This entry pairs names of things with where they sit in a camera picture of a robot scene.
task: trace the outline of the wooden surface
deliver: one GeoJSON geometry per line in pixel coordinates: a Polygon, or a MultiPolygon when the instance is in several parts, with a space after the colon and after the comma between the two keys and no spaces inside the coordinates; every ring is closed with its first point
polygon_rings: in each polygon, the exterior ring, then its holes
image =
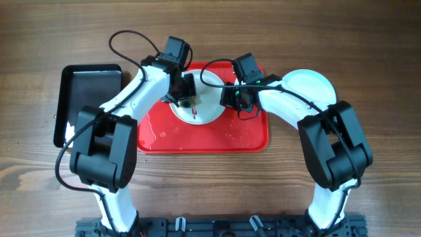
{"type": "MultiPolygon", "coordinates": [[[[61,70],[118,63],[109,36],[132,29],[163,48],[185,39],[194,61],[252,52],[268,73],[311,68],[353,105],[374,163],[346,210],[366,215],[370,236],[421,235],[421,11],[411,1],[92,1],[0,3],[0,236],[73,236],[97,217],[94,196],[54,177],[61,70]]],[[[116,48],[153,53],[136,36],[116,48]]],[[[62,162],[65,180],[79,184],[62,162]]],[[[143,155],[130,183],[142,217],[301,214],[314,182],[298,133],[270,116],[260,153],[143,155]]]]}

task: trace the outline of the brown background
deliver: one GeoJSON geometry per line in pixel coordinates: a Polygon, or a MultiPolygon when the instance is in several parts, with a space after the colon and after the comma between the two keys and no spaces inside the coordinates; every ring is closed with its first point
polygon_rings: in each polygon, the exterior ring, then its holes
{"type": "MultiPolygon", "coordinates": [[[[123,29],[161,49],[168,36],[183,38],[194,61],[252,52],[269,73],[311,68],[325,75],[355,108],[374,153],[346,210],[366,215],[371,236],[421,234],[420,4],[65,2],[0,4],[0,236],[72,236],[76,220],[100,215],[92,194],[66,190],[54,177],[54,114],[66,65],[118,63],[136,74],[107,46],[123,29]]],[[[153,53],[132,35],[116,38],[116,48],[137,60],[153,53]]],[[[78,184],[68,158],[62,173],[78,184]]],[[[304,213],[314,182],[298,133],[271,115],[264,151],[138,153],[130,188],[142,217],[280,215],[304,213]]]]}

